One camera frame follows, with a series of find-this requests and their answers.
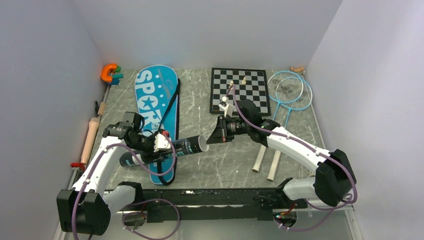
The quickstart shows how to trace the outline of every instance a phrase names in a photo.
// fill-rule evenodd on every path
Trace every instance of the orange c-shaped object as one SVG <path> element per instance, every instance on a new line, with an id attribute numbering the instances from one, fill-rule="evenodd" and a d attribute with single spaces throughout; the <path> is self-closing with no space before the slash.
<path id="1" fill-rule="evenodd" d="M 117 69 L 118 65 L 116 63 L 111 63 L 103 67 L 100 77 L 106 83 L 111 83 L 113 78 L 110 74 Z"/>

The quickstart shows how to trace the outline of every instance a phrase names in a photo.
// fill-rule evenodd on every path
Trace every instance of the marble tabletop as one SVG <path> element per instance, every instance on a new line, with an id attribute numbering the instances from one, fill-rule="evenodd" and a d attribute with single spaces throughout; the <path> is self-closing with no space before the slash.
<path id="1" fill-rule="evenodd" d="M 137 112 L 134 81 L 141 69 L 123 70 L 124 78 L 119 85 L 110 88 L 106 108 L 94 142 L 91 157 L 97 151 L 102 132 L 109 124 L 122 120 L 124 112 Z M 209 113 L 211 69 L 175 69 L 181 80 L 179 138 L 202 134 L 206 138 L 217 123 L 216 114 Z M 276 70 L 266 70 L 269 78 Z M 277 104 L 270 101 L 271 112 Z M 280 107 L 275 120 L 283 123 L 288 110 Z M 311 107 L 303 111 L 292 111 L 287 130 L 299 138 L 323 147 L 318 125 Z M 275 181 L 267 180 L 273 149 L 267 149 L 258 173 L 252 171 L 260 145 L 247 135 L 235 136 L 233 142 L 212 144 L 208 152 L 178 158 L 174 182 L 169 186 L 158 186 L 151 182 L 149 174 L 140 166 L 121 167 L 118 159 L 107 189 L 115 189 L 120 182 L 141 183 L 144 189 L 214 189 L 214 188 L 271 188 L 289 177 L 306 178 L 310 172 L 292 158 L 281 154 Z"/>

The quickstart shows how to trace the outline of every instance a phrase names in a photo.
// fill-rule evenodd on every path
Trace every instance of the badminton racket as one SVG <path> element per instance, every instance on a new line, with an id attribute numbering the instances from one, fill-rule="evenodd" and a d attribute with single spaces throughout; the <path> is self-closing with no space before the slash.
<path id="1" fill-rule="evenodd" d="M 277 107 L 275 109 L 274 116 L 272 117 L 273 121 L 276 119 L 280 105 L 296 102 L 301 97 L 304 90 L 304 84 L 301 76 L 292 71 L 276 72 L 269 78 L 267 85 L 269 98 L 277 102 Z M 266 146 L 260 146 L 259 153 L 257 154 L 252 168 L 253 172 L 259 172 L 266 150 Z"/>
<path id="2" fill-rule="evenodd" d="M 303 91 L 300 98 L 297 101 L 291 103 L 281 103 L 283 107 L 288 109 L 287 117 L 285 119 L 284 128 L 287 128 L 287 123 L 289 122 L 290 113 L 294 111 L 302 111 L 307 109 L 312 103 L 312 89 L 305 80 L 303 82 Z M 271 168 L 269 169 L 268 177 L 266 178 L 270 182 L 274 182 L 274 177 L 276 175 L 277 166 L 280 160 L 280 151 L 275 151 L 274 158 L 272 159 Z"/>

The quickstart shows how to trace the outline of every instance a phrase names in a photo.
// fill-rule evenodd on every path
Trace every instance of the chessboard border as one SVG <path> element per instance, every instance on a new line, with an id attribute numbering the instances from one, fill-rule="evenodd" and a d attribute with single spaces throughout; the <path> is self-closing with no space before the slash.
<path id="1" fill-rule="evenodd" d="M 224 114 L 224 111 L 214 111 L 213 110 L 213 97 L 214 94 L 212 92 L 212 89 L 214 88 L 214 71 L 215 70 L 228 70 L 228 71 L 254 71 L 254 72 L 263 72 L 263 79 L 265 82 L 265 92 L 266 92 L 266 104 L 268 108 L 268 113 L 260 112 L 261 116 L 271 116 L 271 106 L 270 106 L 270 95 L 268 93 L 268 78 L 267 78 L 267 71 L 264 69 L 245 69 L 245 68 L 225 68 L 225 67 L 212 67 L 212 72 L 210 74 L 210 99 L 209 99 L 209 113 L 210 114 Z"/>

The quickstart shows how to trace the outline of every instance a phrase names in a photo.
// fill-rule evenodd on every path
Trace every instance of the black and white checkered board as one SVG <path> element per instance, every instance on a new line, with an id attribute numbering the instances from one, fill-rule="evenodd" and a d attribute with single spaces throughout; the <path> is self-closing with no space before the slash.
<path id="1" fill-rule="evenodd" d="M 268 98 L 267 74 L 265 70 L 212 68 L 210 81 L 210 110 L 211 114 L 223 114 L 219 107 L 221 99 L 227 93 L 230 82 L 236 85 L 236 100 L 250 99 L 260 108 L 263 116 L 271 115 L 270 99 Z"/>

